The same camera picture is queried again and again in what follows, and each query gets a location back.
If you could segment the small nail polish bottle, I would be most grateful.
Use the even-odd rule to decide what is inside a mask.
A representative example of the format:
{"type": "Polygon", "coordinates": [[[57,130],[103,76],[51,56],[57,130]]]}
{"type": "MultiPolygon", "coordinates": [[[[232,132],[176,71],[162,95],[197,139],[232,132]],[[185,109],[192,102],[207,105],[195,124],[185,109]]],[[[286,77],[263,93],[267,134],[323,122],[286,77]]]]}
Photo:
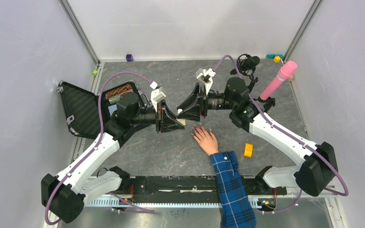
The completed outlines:
{"type": "Polygon", "coordinates": [[[177,119],[177,121],[178,121],[181,125],[186,126],[186,120],[184,120],[184,119],[177,119]]]}

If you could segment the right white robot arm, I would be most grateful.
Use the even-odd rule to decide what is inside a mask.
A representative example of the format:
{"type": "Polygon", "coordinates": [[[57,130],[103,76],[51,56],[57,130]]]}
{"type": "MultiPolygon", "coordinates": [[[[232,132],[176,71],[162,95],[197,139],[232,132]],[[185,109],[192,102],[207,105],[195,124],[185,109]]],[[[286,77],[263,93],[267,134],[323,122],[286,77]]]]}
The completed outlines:
{"type": "Polygon", "coordinates": [[[317,197],[338,174],[334,147],[305,139],[274,121],[250,97],[245,81],[239,77],[228,79],[223,93],[210,91],[199,82],[178,107],[179,119],[200,121],[209,110],[230,110],[232,123],[248,133],[266,140],[286,154],[294,163],[290,167],[269,166],[256,179],[258,192],[267,194],[277,187],[299,187],[306,194],[317,197]]]}

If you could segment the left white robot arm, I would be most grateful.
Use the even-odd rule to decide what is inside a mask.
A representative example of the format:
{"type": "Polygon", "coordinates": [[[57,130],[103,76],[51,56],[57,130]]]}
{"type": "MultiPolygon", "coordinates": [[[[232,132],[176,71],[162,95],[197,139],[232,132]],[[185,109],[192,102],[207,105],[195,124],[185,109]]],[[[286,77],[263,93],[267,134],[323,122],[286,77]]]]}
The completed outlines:
{"type": "Polygon", "coordinates": [[[164,95],[152,94],[154,106],[151,109],[144,109],[137,93],[122,94],[116,104],[117,110],[106,124],[101,125],[100,134],[91,146],[57,175],[43,177],[41,199],[46,208],[47,224],[56,224],[49,220],[50,212],[59,220],[70,223],[80,215],[86,204],[96,198],[115,190],[122,194],[130,189],[130,180],[115,171],[107,171],[103,177],[94,180],[89,177],[135,132],[151,124],[156,126],[159,133],[185,128],[185,121],[168,109],[164,95]]]}

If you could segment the blue plaid sleeve forearm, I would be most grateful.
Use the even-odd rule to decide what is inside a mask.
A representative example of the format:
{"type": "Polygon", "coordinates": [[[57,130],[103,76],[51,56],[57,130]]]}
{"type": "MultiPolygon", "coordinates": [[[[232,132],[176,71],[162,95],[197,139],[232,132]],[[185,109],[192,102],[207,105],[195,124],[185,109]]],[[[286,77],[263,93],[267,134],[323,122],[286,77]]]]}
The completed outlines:
{"type": "Polygon", "coordinates": [[[234,151],[210,155],[221,201],[222,228],[254,228],[257,221],[249,202],[234,151]]]}

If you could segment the person hand with painted nails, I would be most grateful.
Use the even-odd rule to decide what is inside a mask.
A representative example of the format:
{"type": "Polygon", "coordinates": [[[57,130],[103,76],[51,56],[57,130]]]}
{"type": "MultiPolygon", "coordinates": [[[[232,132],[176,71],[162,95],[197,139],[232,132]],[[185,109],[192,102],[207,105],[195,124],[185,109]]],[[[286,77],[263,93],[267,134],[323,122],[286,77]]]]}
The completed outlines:
{"type": "Polygon", "coordinates": [[[210,128],[206,129],[204,125],[193,126],[192,136],[207,155],[219,152],[218,141],[210,128]]]}

